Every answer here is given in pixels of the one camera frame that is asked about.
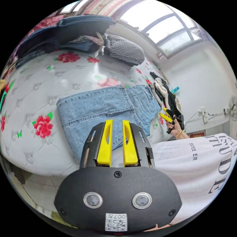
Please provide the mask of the person's right hand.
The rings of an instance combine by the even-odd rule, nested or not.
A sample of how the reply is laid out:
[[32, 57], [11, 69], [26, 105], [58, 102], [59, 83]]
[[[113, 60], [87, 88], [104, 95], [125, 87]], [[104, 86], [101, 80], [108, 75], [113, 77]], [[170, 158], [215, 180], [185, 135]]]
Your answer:
[[171, 135], [177, 138], [179, 135], [181, 135], [182, 130], [181, 127], [177, 121], [177, 119], [173, 120], [174, 124], [166, 122], [167, 130], [171, 130]]

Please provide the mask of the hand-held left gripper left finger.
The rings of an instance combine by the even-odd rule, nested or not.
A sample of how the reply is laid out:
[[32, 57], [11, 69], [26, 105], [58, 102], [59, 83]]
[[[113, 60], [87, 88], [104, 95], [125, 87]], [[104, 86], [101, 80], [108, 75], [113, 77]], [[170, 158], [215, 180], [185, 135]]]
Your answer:
[[113, 120], [106, 120], [99, 146], [98, 165], [111, 165], [112, 162], [112, 128]]

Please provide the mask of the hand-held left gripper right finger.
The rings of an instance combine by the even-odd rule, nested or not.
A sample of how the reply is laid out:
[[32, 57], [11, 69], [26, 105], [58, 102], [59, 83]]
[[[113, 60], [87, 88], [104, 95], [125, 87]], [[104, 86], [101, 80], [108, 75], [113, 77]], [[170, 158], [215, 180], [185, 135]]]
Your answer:
[[123, 165], [135, 166], [138, 163], [138, 156], [136, 152], [136, 146], [134, 143], [131, 125], [128, 120], [122, 121], [122, 131], [123, 131]]

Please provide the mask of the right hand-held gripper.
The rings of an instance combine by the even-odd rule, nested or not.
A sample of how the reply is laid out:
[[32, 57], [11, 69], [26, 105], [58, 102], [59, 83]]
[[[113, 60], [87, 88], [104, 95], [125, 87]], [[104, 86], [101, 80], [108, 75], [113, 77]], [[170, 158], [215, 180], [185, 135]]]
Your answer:
[[164, 110], [165, 114], [159, 113], [160, 117], [162, 117], [164, 120], [166, 120], [167, 122], [172, 123], [172, 124], [174, 124], [173, 120], [177, 119], [177, 121], [181, 127], [181, 130], [183, 131], [184, 125], [183, 125], [182, 121], [180, 119], [178, 119], [175, 115], [172, 118], [172, 111], [170, 109], [164, 107], [163, 110]]

